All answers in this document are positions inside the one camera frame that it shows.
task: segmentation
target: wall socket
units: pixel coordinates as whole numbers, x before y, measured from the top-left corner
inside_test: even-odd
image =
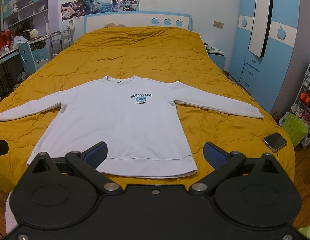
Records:
[[[224,28],[224,24],[221,23],[221,22],[217,22],[217,21],[214,21],[213,26],[216,27],[216,28],[220,28],[220,29]]]

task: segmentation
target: printed logo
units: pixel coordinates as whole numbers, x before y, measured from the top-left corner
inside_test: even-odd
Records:
[[[141,103],[141,102],[145,102],[146,101],[146,97],[137,97],[136,101]]]
[[[135,98],[136,103],[135,104],[146,104],[148,103],[147,97],[150,98],[152,94],[135,94],[131,95],[131,98]]]

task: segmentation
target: stuffed toy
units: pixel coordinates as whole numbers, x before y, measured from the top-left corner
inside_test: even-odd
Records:
[[[104,28],[110,28],[110,27],[126,27],[126,25],[124,24],[116,25],[115,23],[108,23],[104,26]]]

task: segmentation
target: red bag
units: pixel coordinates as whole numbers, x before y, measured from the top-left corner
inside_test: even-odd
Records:
[[[7,32],[0,32],[0,50],[8,45],[9,48],[12,46],[13,40],[14,40],[15,34],[12,31]]]

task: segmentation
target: sweatshirt sleeve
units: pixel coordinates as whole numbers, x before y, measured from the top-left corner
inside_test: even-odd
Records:
[[[226,114],[263,118],[259,109],[248,103],[211,94],[180,82],[166,84],[163,93],[168,101],[177,104],[196,106]]]
[[[21,106],[0,113],[0,122],[19,119],[25,116],[41,113],[71,102],[76,95],[76,88],[59,91],[38,100],[29,101]]]

